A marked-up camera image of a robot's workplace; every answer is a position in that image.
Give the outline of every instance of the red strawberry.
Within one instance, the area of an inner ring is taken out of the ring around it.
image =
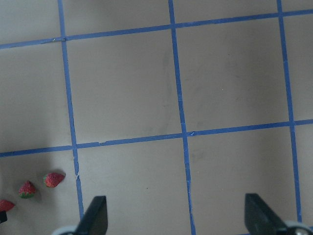
[[[30,198],[35,195],[35,192],[35,186],[30,181],[26,181],[19,190],[19,196],[21,198]]]
[[[7,200],[0,200],[0,212],[1,211],[6,211],[8,212],[9,210],[11,210],[15,205],[12,202],[9,202]]]
[[[55,188],[64,178],[65,176],[59,173],[48,173],[44,176],[44,184],[49,188]]]

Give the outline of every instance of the floor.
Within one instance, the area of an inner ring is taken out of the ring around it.
[[[0,233],[96,195],[108,235],[246,234],[247,192],[313,226],[312,24],[312,0],[2,0]]]

